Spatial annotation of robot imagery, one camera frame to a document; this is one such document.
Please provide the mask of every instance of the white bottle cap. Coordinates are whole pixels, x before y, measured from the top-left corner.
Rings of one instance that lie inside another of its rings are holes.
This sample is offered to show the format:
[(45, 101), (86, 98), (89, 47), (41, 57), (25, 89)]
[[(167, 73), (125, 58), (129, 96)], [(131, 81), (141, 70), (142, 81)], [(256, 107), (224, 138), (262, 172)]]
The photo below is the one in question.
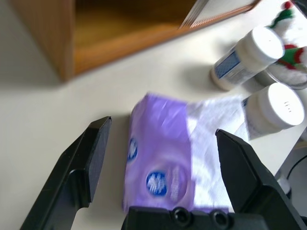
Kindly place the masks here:
[(270, 123), (280, 129), (301, 124), (305, 118), (303, 104), (288, 86), (274, 83), (258, 95), (259, 107)]
[(284, 55), (283, 42), (270, 28), (255, 27), (245, 36), (244, 41), (248, 53), (266, 65)]

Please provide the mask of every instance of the black screw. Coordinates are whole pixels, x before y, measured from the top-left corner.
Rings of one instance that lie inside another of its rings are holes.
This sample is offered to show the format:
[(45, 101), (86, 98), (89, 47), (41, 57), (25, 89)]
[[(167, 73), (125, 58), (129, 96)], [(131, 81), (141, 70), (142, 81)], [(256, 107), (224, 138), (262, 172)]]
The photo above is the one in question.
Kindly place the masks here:
[(191, 223), (191, 214), (183, 207), (174, 208), (171, 215), (174, 222), (181, 227), (186, 227)]
[(216, 226), (220, 229), (227, 229), (229, 226), (229, 217), (226, 213), (220, 210), (213, 210), (210, 213), (212, 221), (216, 224)]

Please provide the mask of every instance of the cable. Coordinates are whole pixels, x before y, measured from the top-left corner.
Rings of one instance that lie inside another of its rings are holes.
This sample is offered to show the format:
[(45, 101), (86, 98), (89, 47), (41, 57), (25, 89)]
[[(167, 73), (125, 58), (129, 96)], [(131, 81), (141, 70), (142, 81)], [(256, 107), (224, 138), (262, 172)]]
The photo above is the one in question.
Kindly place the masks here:
[(290, 169), (290, 171), (289, 171), (289, 173), (288, 173), (288, 175), (287, 175), (287, 180), (289, 179), (289, 177), (290, 177), (290, 175), (291, 175), (293, 169), (294, 169), (303, 159), (305, 159), (305, 158), (307, 158), (307, 155), (304, 156), (304, 157), (302, 157), (299, 161), (297, 161), (297, 162), (292, 166), (292, 168)]

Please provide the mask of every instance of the plastic container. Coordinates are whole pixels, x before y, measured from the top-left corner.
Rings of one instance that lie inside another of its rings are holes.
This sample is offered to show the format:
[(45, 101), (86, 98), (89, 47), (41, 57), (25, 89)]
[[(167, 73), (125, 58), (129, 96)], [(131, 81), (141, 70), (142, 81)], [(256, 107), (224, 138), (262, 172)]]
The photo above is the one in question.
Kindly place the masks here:
[(223, 90), (231, 90), (266, 69), (284, 55), (278, 35), (267, 27), (256, 27), (211, 69), (210, 76)]
[(301, 124), (303, 104), (288, 86), (274, 83), (243, 101), (251, 139)]

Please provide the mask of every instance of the wooden board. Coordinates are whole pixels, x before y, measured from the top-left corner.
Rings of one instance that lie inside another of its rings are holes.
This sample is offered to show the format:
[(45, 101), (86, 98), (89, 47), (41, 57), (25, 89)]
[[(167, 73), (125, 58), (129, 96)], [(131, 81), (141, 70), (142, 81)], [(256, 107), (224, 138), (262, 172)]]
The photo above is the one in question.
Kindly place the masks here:
[(132, 46), (140, 46), (140, 50), (149, 40), (159, 42), (158, 37), (180, 27), (194, 3), (195, 0), (77, 0), (75, 73), (122, 57), (130, 53), (125, 50)]
[(73, 76), (73, 0), (12, 0), (64, 80)]

